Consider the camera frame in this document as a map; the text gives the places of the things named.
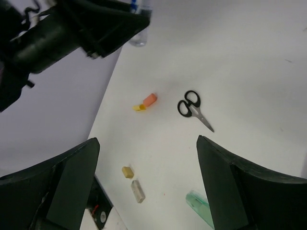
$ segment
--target black device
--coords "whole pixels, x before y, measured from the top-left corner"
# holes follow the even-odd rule
[[[35,7],[21,14],[0,0],[0,112],[25,85],[34,86],[30,73],[42,72],[79,47],[88,57],[104,58],[149,25],[148,17],[115,0],[49,0],[43,12],[33,2]],[[30,14],[37,19],[32,28]]]
[[[111,205],[94,180],[99,142],[92,138],[71,150],[0,178],[0,229],[79,230],[86,207]]]
[[[307,180],[266,169],[206,137],[198,158],[215,230],[302,230]]]

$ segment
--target green object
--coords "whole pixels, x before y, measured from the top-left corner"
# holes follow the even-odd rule
[[[186,196],[187,204],[214,229],[208,200],[195,191],[190,191]]]

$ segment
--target wooden block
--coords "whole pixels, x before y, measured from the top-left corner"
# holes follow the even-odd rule
[[[142,203],[145,199],[145,194],[141,188],[139,181],[132,181],[131,188],[135,196],[136,202],[138,202],[139,204]]]
[[[131,170],[130,167],[123,167],[121,170],[123,171],[123,174],[126,178],[131,179],[131,178],[134,177],[134,173],[133,173],[133,171]]]

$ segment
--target clear plastic bottle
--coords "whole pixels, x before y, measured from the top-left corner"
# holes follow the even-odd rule
[[[151,5],[151,0],[142,0],[139,14],[150,18],[152,12],[153,8]],[[139,32],[137,35],[135,35],[132,39],[130,39],[129,43],[136,47],[142,47],[146,45],[147,37],[148,37],[148,27]]]

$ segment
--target yellow object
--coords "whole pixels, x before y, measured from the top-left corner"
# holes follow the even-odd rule
[[[123,171],[123,174],[126,178],[131,179],[131,178],[134,177],[134,173],[133,173],[133,171],[131,170],[130,167],[123,167],[121,170]]]
[[[143,105],[143,104],[135,105],[135,106],[133,106],[132,108],[133,108],[133,110],[135,110],[135,111],[142,111],[142,110],[145,110],[145,109],[146,109],[145,105]]]

